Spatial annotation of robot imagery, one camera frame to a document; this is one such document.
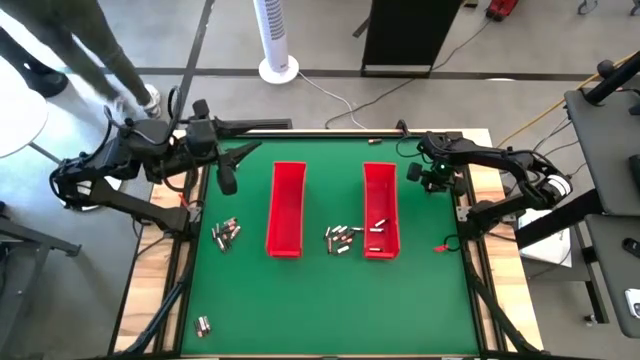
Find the red bin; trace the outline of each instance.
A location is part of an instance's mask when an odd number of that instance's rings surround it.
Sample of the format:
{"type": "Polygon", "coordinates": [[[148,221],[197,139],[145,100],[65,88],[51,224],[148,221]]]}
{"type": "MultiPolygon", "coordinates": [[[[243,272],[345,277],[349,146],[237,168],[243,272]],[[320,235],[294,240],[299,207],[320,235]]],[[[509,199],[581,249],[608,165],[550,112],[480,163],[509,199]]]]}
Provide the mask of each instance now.
{"type": "Polygon", "coordinates": [[[272,257],[302,256],[304,180],[307,164],[275,162],[271,207],[267,228],[267,254],[272,257]]]}
{"type": "Polygon", "coordinates": [[[393,259],[400,253],[396,164],[364,164],[364,234],[365,258],[393,259]],[[383,232],[370,231],[383,219],[383,232]]]}

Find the concrete floor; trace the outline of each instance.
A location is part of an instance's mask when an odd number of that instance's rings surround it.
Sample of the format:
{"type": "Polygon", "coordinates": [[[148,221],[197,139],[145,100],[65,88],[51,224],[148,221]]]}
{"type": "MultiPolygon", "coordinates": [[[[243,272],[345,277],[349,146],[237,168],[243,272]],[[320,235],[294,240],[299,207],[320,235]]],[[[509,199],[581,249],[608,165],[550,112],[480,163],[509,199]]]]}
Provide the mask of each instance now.
{"type": "MultiPolygon", "coordinates": [[[[487,2],[481,1],[475,11],[460,10],[436,64],[482,25],[487,2]]],[[[171,73],[145,75],[145,81],[165,95],[172,85],[182,82],[206,0],[105,0],[101,4],[125,52],[141,72],[164,68],[171,73]]],[[[370,0],[283,0],[283,4],[290,52],[303,69],[359,69],[365,37],[355,39],[351,33],[367,17],[370,0]]],[[[637,50],[640,18],[627,16],[630,0],[601,1],[587,16],[576,15],[578,4],[575,0],[520,1],[509,18],[490,24],[440,71],[592,73],[602,59],[617,59],[637,50]]],[[[15,21],[0,16],[0,24],[42,61],[64,67],[15,21]]],[[[197,67],[255,69],[262,54],[251,2],[216,0],[197,67]]],[[[3,74],[10,71],[1,63],[0,70],[3,74]]],[[[49,101],[49,122],[37,139],[61,157],[90,151],[105,129],[102,101],[81,79],[73,75],[71,79],[73,87],[49,101]]],[[[354,106],[404,81],[313,80],[354,106]]],[[[388,128],[401,118],[414,128],[489,128],[497,143],[576,85],[416,80],[358,112],[356,119],[369,128],[388,128]]],[[[321,128],[326,119],[346,111],[343,103],[303,80],[274,87],[255,77],[195,76],[185,115],[192,113],[190,104],[200,98],[208,101],[212,115],[222,119],[286,117],[293,119],[295,128],[321,128]]],[[[564,116],[562,110],[556,110],[510,145],[531,148],[564,116]]],[[[332,125],[354,127],[348,118],[332,125]]],[[[542,151],[574,140],[575,133],[568,128],[542,151]]],[[[584,162],[579,146],[555,152],[551,158],[567,173],[584,162]]],[[[134,235],[128,216],[118,212],[100,209],[76,214],[62,209],[46,181],[53,168],[53,163],[29,148],[0,160],[0,199],[10,205],[10,215],[37,230],[83,244],[83,254],[76,259],[52,254],[30,316],[16,329],[11,350],[17,356],[45,353],[46,359],[93,357],[107,350],[133,256],[134,235]]],[[[574,194],[593,186],[586,168],[573,183],[574,194]]],[[[141,198],[147,198],[150,189],[143,178],[124,187],[141,198]]],[[[581,322],[591,310],[580,284],[533,282],[530,289],[547,350],[606,359],[636,357],[640,342],[624,338],[615,319],[593,328],[581,322]]]]}

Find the green tabletop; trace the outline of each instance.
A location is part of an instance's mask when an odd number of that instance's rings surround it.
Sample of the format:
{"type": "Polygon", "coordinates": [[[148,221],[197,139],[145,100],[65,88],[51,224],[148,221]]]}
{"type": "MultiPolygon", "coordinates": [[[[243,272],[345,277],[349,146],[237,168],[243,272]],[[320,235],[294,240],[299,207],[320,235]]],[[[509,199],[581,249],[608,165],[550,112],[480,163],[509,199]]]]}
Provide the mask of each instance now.
{"type": "MultiPolygon", "coordinates": [[[[400,150],[415,153],[415,142],[400,150]]],[[[422,160],[398,156],[394,140],[273,138],[242,161],[236,195],[220,193],[211,169],[182,353],[477,354],[461,255],[433,251],[456,233],[451,195],[407,181],[411,161],[422,160]],[[266,253],[274,161],[307,163],[299,259],[266,253]],[[364,259],[362,235],[342,256],[322,239],[327,226],[362,225],[368,161],[398,164],[401,250],[391,261],[364,259]],[[211,228],[232,216],[242,231],[223,254],[211,228]],[[212,333],[199,338],[193,321],[203,315],[212,333]]]]}

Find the small red object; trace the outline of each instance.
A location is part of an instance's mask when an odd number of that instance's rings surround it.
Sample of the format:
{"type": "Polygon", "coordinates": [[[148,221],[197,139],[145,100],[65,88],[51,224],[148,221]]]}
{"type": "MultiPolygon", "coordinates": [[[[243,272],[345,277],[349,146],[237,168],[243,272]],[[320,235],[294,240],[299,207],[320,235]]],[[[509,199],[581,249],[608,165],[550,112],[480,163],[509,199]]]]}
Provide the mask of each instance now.
{"type": "Polygon", "coordinates": [[[400,253],[396,164],[364,164],[364,257],[393,259],[400,253]],[[370,228],[380,219],[388,219],[383,232],[370,228]],[[370,251],[380,248],[383,251],[370,251]]]}
{"type": "Polygon", "coordinates": [[[433,248],[433,251],[435,252],[445,252],[449,250],[449,246],[448,245],[440,245],[440,246],[436,246],[433,248]]]}
{"type": "Polygon", "coordinates": [[[180,198],[180,203],[182,204],[182,206],[184,207],[189,207],[189,203],[187,202],[187,200],[184,198],[184,195],[182,194],[178,194],[178,197],[180,198]]]}
{"type": "Polygon", "coordinates": [[[489,7],[487,7],[486,17],[500,22],[511,14],[517,4],[518,0],[491,0],[489,7]]]}
{"type": "Polygon", "coordinates": [[[272,257],[302,256],[304,181],[307,164],[275,162],[271,208],[267,228],[267,254],[272,257]]]}

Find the white cylinder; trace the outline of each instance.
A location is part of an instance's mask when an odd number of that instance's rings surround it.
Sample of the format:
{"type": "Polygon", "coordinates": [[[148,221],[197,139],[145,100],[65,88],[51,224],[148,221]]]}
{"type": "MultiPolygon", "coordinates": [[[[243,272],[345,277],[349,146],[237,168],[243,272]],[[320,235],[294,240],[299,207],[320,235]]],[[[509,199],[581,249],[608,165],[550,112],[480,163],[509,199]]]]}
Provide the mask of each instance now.
{"type": "Polygon", "coordinates": [[[298,74],[298,62],[289,56],[280,0],[253,0],[265,59],[260,76],[272,84],[284,84],[298,74]]]}

